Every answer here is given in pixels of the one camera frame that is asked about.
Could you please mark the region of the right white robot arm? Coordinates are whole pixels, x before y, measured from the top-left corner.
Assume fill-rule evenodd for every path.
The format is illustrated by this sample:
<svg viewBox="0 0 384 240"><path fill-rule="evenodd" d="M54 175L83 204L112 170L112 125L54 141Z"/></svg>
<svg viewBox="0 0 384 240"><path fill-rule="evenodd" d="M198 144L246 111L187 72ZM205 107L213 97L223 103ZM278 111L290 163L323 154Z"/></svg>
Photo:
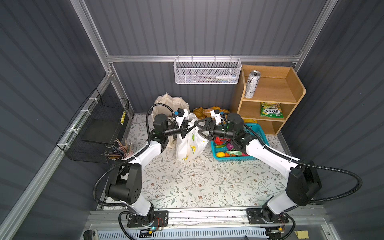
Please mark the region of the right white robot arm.
<svg viewBox="0 0 384 240"><path fill-rule="evenodd" d="M244 123L239 114L230 113L224 123L206 118L196 121L194 125L199 129L199 134L207 140L228 140L235 150L264 162L287 179L286 189L274 194L259 212L267 223L296 207L345 198L357 192L363 185L361 177L353 172L315 165L312 161L301 161L273 149ZM318 170L345 174L356 179L357 183L345 193L315 200L314 196L322 188Z"/></svg>

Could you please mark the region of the white plastic grocery bag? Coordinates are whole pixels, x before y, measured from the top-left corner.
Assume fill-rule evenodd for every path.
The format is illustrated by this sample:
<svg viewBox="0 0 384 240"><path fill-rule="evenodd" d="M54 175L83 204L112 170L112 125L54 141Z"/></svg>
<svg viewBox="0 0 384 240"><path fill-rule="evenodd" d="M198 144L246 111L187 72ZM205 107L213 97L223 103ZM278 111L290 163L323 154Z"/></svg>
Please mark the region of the white plastic grocery bag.
<svg viewBox="0 0 384 240"><path fill-rule="evenodd" d="M181 162L191 161L198 157L210 142L199 134L199 128L194 125L194 123L199 120L195 114L188 114L185 120L188 121L188 129L191 127L194 128L188 132L184 138L182 138L180 134L177 135L176 159Z"/></svg>

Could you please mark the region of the cream canvas tote bag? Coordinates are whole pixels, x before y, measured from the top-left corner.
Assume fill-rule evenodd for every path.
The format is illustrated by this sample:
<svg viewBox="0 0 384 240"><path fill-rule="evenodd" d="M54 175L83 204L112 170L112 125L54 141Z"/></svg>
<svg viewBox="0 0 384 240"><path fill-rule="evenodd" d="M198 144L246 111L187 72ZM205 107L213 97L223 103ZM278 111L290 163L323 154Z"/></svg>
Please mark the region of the cream canvas tote bag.
<svg viewBox="0 0 384 240"><path fill-rule="evenodd" d="M170 119L172 122L176 124L175 121L175 111L177 109L187 109L189 111L189 105L181 98L181 97L172 97L168 93L157 97L155 100L155 103L152 107L152 117L153 117L153 122L154 118L158 114L165 114L168 119ZM170 136L169 137L169 142L167 144L161 144L163 148L167 147L173 139L177 140L177 135L175 136Z"/></svg>

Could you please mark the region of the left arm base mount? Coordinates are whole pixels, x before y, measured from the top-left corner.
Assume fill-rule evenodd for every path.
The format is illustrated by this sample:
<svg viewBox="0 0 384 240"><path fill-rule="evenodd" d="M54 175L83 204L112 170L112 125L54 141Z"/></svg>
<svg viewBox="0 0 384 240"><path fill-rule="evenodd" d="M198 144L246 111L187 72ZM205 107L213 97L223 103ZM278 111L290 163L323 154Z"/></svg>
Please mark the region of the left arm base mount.
<svg viewBox="0 0 384 240"><path fill-rule="evenodd" d="M150 211L145 217L140 215L128 215L128 228L139 227L167 227L169 211Z"/></svg>

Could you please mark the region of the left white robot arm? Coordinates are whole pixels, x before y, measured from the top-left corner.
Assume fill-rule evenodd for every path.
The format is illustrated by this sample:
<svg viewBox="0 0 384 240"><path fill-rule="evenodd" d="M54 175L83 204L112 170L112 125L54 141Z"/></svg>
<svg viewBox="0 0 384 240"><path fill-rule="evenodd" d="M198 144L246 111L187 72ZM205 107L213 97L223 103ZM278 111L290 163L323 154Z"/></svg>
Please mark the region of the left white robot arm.
<svg viewBox="0 0 384 240"><path fill-rule="evenodd" d="M164 114L155 116L150 130L149 116L154 107L165 107L171 112L169 120ZM166 104L154 104L146 114L147 143L138 152L110 167L95 183L92 197L94 201L104 207L123 207L128 214L148 218L151 222L155 216L154 206L142 195L142 169L154 158L160 155L169 142L169 137L185 137L193 128L188 127L186 117L187 109L172 110ZM107 203L97 196L99 183L104 177L108 177L105 195L117 201Z"/></svg>

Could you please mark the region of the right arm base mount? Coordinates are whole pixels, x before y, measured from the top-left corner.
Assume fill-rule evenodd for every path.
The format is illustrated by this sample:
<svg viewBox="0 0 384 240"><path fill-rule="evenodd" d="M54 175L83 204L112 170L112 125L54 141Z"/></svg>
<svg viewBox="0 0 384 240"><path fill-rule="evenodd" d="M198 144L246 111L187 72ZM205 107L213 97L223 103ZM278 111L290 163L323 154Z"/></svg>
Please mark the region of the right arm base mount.
<svg viewBox="0 0 384 240"><path fill-rule="evenodd" d="M275 215L269 210L263 208L248 208L246 209L246 215L249 224L286 224L289 222L285 215Z"/></svg>

